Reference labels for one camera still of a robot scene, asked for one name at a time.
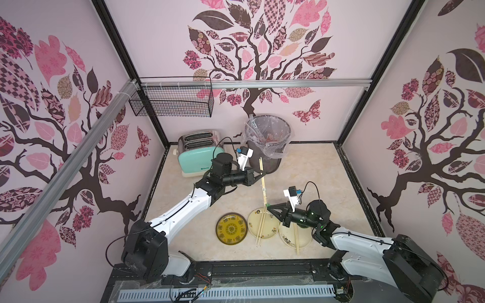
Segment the disposable chopsticks red print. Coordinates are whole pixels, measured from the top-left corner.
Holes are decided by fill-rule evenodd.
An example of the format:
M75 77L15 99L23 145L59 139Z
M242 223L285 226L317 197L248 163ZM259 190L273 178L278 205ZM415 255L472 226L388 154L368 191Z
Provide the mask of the disposable chopsticks red print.
M298 225L296 223L294 223L294 237L297 256L300 256Z

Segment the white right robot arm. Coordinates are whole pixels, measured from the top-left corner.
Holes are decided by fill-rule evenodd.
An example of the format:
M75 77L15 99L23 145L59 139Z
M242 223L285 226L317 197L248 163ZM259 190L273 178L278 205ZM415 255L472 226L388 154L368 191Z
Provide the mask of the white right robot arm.
M410 237L376 237L349 230L331 221L331 212L318 199L306 209L290 203L267 210L285 227L295 223L312 231L319 245L334 250L326 272L333 279L362 276L400 290L412 302L432 302L450 280L443 269Z

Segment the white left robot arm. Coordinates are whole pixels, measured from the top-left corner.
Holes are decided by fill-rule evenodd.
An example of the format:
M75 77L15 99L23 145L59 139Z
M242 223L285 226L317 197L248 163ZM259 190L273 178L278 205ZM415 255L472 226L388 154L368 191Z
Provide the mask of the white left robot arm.
M253 150L245 146L237 149L237 159L231 154L220 153L212 159L211 168L194 184L190 194L168 212L150 222L139 220L126 236L121 260L131 272L146 282L153 282L163 275L193 276L189 271L195 264L182 252L172 254L169 245L175 236L199 213L210 208L227 194L228 186L252 186L262 179L264 172L255 175L247 167Z

